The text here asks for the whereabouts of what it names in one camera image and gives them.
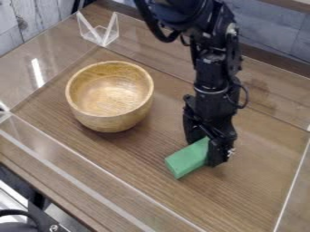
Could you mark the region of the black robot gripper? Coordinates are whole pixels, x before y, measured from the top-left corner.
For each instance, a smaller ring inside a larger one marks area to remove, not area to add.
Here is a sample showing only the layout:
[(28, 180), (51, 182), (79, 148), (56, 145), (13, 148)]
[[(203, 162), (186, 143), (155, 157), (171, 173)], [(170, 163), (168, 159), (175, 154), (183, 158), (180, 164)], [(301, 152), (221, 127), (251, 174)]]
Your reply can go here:
[(233, 117), (239, 106), (239, 85), (219, 90), (195, 86), (195, 94), (184, 96), (183, 127), (186, 140), (193, 144), (209, 137), (209, 167), (217, 167), (229, 161), (235, 152), (234, 142), (238, 133), (233, 125)]

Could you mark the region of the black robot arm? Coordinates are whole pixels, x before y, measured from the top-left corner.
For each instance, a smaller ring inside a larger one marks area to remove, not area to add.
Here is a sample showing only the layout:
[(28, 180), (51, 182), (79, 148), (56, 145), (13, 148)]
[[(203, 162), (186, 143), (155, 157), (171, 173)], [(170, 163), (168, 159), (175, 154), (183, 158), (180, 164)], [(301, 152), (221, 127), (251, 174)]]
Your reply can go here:
[(205, 163), (215, 167), (234, 152), (238, 133), (233, 117), (245, 107), (239, 81), (242, 54), (239, 28), (223, 0), (134, 0), (154, 36), (190, 48), (197, 77), (184, 96), (183, 126), (187, 142), (207, 141)]

